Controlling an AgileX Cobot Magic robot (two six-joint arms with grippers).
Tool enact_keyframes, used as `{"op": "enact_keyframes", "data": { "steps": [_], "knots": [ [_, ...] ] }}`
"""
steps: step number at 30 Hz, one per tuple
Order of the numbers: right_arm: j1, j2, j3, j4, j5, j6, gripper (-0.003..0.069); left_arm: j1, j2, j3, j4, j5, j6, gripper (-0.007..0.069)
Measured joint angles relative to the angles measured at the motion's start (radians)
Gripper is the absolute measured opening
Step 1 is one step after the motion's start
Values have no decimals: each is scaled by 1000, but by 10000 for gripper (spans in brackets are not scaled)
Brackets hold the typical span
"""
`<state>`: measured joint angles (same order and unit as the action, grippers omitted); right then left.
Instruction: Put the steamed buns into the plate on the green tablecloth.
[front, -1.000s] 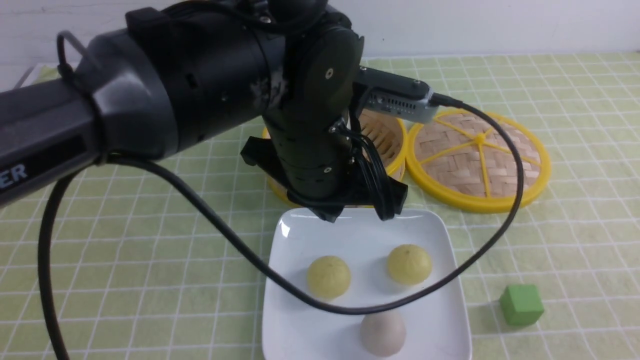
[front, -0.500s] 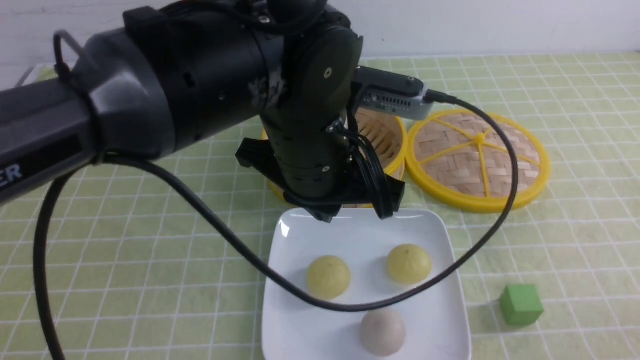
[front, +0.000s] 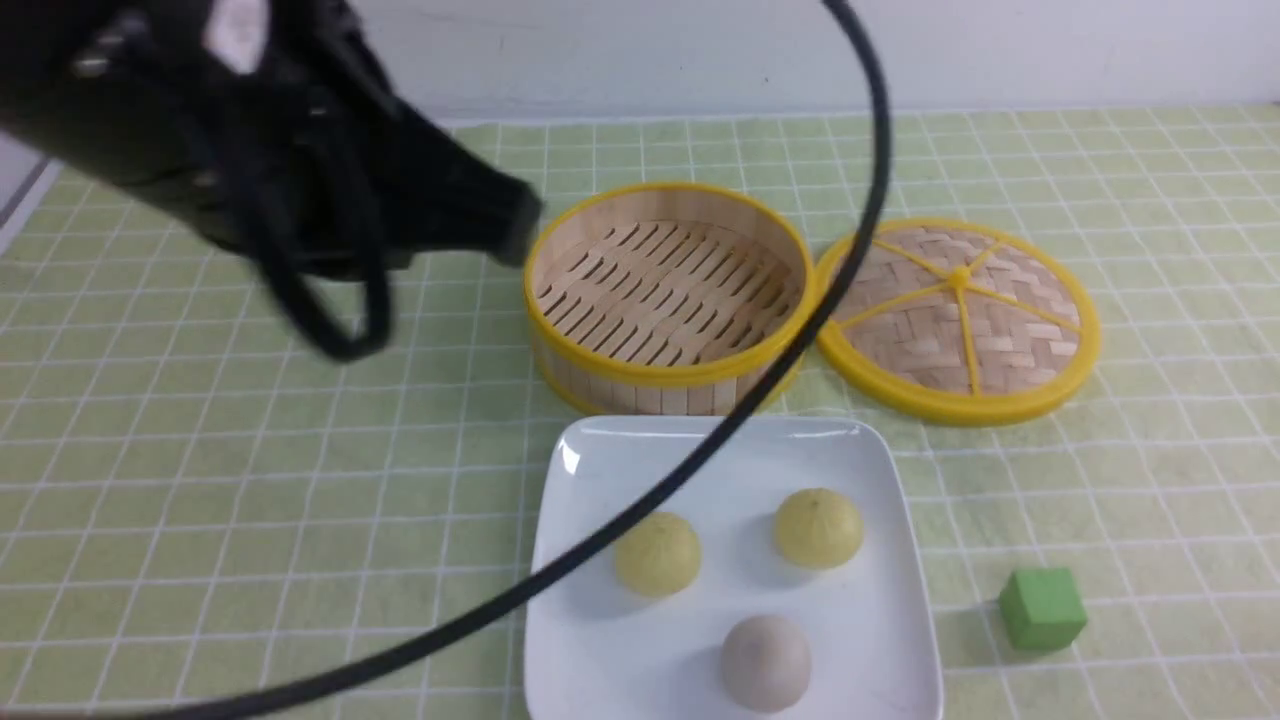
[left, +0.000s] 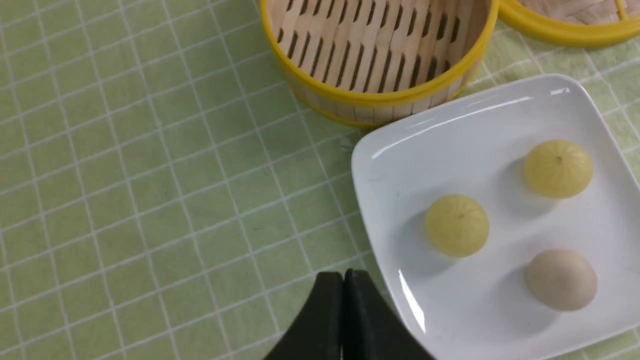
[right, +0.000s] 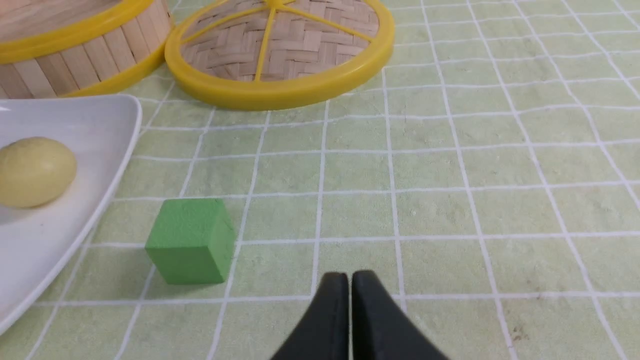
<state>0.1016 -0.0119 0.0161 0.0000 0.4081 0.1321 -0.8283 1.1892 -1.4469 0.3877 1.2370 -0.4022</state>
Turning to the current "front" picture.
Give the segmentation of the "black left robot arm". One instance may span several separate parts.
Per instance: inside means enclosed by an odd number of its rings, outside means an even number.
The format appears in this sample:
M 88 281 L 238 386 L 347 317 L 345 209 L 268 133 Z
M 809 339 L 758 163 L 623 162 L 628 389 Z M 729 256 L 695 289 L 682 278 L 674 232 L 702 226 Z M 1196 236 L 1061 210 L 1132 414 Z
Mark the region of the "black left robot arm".
M 5 1 L 1 124 L 251 263 L 323 355 L 422 252 L 525 264 L 541 200 L 394 90 L 347 1 Z

